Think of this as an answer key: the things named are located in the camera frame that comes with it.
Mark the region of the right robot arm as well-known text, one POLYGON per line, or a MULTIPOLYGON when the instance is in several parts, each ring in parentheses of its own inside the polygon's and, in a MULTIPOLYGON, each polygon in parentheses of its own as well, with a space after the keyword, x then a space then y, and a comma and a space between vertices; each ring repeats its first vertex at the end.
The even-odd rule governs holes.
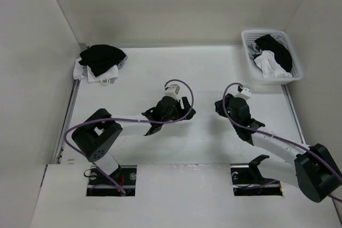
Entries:
POLYGON ((259 155, 250 161, 247 174, 252 182, 260 183, 265 178, 283 181, 316 203, 341 186, 341 171, 324 145, 298 144, 268 132, 264 123, 251 117, 241 97, 228 94, 214 105, 219 116, 229 119, 239 139, 283 160, 274 163, 269 155, 259 155))

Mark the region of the left aluminium rail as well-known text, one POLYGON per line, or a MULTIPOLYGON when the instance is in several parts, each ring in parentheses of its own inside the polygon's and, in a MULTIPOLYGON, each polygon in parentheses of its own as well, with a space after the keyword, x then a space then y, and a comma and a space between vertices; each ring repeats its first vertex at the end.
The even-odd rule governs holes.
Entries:
POLYGON ((71 90, 71 94, 70 94, 70 98, 69 98, 68 105, 67 105, 67 109, 66 109, 66 114, 65 114, 65 117, 64 117, 64 120, 62 123, 60 135, 58 136, 58 139, 55 143, 55 147, 53 150, 52 164, 60 164, 60 159, 61 159, 61 156, 62 156, 63 151, 64 151, 64 139, 63 139, 63 137, 64 137, 64 133, 66 132, 67 128, 69 127, 69 124, 71 121, 71 117, 72 117, 75 101, 77 98, 79 86, 80 86, 80 81, 74 80, 72 90, 71 90))

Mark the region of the aluminium rail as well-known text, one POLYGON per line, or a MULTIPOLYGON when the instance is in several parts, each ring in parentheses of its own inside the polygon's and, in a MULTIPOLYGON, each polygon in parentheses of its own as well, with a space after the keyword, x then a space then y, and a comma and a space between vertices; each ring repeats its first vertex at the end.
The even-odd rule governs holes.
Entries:
POLYGON ((300 125, 300 122, 299 122, 299 119, 298 119, 298 116, 297 116, 297 113, 296 113, 296 110, 295 110, 295 107, 294 107, 294 104, 293 104, 293 101, 292 101, 292 98, 291 98, 291 95, 290 95, 290 92, 289 92, 287 85, 282 85, 282 90, 283 90, 283 93, 285 95, 286 102, 289 106, 289 109, 291 110, 292 118, 296 124, 297 131, 300 135, 300 141, 302 144, 306 144, 304 134, 303 134, 303 131, 301 129, 301 125, 300 125))
POLYGON ((55 143, 55 147, 53 150, 52 164, 60 164, 60 159, 61 159, 61 156, 62 156, 63 151, 64 151, 64 139, 63 139, 63 137, 64 137, 64 133, 66 132, 67 128, 69 127, 69 124, 71 121, 71 117, 72 117, 75 101, 77 98, 79 86, 80 86, 80 81, 74 80, 72 90, 71 90, 71 94, 70 94, 70 98, 69 98, 68 105, 67 105, 67 109, 66 109, 66 114, 65 114, 65 117, 64 117, 64 120, 62 123, 60 135, 58 136, 58 139, 55 143))

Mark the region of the grey tank top in basket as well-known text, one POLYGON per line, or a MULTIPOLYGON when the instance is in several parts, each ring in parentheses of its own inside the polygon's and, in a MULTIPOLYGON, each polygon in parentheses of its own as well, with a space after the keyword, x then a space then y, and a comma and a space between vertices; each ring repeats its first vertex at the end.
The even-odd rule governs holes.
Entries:
POLYGON ((248 50, 248 55, 249 55, 250 59, 252 59, 252 60, 254 60, 258 56, 262 55, 262 50, 260 49, 260 47, 255 42, 248 43, 247 44, 247 50, 248 50))

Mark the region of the white tank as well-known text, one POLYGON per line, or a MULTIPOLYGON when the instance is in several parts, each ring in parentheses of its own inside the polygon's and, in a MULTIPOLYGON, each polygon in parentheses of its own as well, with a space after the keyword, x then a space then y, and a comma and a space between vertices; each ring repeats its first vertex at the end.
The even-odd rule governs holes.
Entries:
POLYGON ((275 60, 273 52, 264 50, 262 55, 254 59, 254 63, 262 70, 264 78, 291 78, 292 75, 286 72, 275 60))
POLYGON ((103 73, 102 75, 95 76, 91 71, 89 66, 83 66, 79 62, 81 58, 77 58, 75 61, 74 69, 73 69, 73 79, 75 80, 87 80, 88 83, 97 83, 99 82, 103 86, 107 86, 109 84, 114 83, 114 81, 119 76, 119 70, 117 66, 111 67, 108 71, 103 73))

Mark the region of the folded grey tank top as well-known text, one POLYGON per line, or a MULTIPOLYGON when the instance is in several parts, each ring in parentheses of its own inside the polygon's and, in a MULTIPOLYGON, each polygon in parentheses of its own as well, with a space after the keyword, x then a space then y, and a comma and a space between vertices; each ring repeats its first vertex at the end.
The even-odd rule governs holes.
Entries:
POLYGON ((125 65, 127 59, 128 59, 128 56, 125 56, 125 57, 117 64, 118 70, 120 70, 120 69, 123 68, 123 66, 125 65))

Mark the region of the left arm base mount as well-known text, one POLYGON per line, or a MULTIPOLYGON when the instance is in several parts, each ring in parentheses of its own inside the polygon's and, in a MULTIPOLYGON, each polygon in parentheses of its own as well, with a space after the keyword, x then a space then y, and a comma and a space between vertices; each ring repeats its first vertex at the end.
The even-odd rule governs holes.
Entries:
POLYGON ((125 193, 105 177, 95 166, 87 169, 83 176, 88 179, 86 196, 135 196, 137 182, 137 166, 121 166, 110 177, 121 186, 125 193))

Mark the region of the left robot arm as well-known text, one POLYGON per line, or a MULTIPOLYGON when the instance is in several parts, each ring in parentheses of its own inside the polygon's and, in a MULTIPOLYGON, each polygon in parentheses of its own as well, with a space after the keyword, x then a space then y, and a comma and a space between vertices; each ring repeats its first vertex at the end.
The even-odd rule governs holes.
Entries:
POLYGON ((187 97, 176 100, 164 96, 156 106, 140 115, 116 120, 109 120, 112 115, 101 108, 85 121, 86 125, 76 128, 71 138, 86 159, 100 168, 102 179, 112 185, 121 176, 121 166, 109 153, 118 137, 151 136, 159 132, 165 123, 190 120, 195 114, 187 97))

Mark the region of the white plastic basket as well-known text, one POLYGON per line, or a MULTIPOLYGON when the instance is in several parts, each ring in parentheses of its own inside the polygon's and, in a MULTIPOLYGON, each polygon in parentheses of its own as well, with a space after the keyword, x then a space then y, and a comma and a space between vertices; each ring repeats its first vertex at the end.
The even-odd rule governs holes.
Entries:
POLYGON ((249 75, 254 84, 288 84, 303 78, 299 58, 281 30, 250 29, 241 33, 249 75))

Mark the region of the right aluminium rail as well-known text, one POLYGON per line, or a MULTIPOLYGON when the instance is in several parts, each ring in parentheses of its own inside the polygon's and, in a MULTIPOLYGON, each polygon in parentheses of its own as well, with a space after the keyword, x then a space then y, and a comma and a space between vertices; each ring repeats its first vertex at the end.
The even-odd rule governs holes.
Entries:
POLYGON ((292 101, 292 98, 291 98, 291 95, 290 95, 290 92, 289 92, 287 85, 282 85, 282 90, 283 90, 283 93, 285 95, 286 102, 289 106, 289 109, 291 110, 292 118, 296 124, 297 131, 300 135, 300 141, 302 144, 306 144, 304 134, 303 134, 303 131, 301 129, 301 125, 300 125, 300 122, 299 122, 299 119, 298 119, 298 116, 297 116, 297 113, 296 113, 296 110, 295 110, 295 107, 294 107, 294 104, 293 104, 293 101, 292 101))

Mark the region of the black tank top in basket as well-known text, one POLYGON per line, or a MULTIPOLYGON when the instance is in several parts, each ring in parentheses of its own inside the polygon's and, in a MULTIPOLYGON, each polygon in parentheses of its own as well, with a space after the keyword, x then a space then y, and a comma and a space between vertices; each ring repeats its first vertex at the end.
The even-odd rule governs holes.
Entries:
POLYGON ((275 61, 286 71, 291 72, 293 64, 292 57, 288 49, 276 41, 270 34, 261 36, 255 41, 261 50, 267 50, 274 53, 275 61))

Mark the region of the folded white tank top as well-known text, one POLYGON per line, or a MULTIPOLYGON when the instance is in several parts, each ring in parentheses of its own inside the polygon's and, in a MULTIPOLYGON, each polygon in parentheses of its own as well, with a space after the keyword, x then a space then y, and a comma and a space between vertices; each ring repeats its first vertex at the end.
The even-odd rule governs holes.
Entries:
POLYGON ((79 62, 81 58, 77 58, 75 61, 74 69, 73 69, 73 79, 75 80, 87 80, 88 83, 97 83, 99 82, 103 86, 107 86, 109 84, 114 83, 114 81, 119 76, 119 70, 117 66, 111 67, 108 71, 103 73, 102 75, 95 76, 91 71, 89 66, 83 66, 79 62))

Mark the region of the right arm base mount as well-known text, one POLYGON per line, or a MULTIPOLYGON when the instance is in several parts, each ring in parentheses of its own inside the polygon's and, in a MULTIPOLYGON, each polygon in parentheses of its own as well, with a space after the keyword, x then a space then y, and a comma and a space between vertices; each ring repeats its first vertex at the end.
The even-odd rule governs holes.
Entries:
POLYGON ((281 183, 262 177, 258 165, 269 158, 260 155, 249 163, 230 166, 234 196, 283 196, 281 183))

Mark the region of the folded black tank top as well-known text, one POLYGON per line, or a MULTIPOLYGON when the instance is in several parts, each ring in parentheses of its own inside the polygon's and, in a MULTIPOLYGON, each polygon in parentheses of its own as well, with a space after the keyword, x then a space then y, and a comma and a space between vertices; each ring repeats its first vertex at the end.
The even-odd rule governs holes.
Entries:
POLYGON ((114 46, 106 44, 92 45, 80 53, 79 64, 88 66, 92 73, 98 77, 110 68, 119 65, 127 55, 114 46))

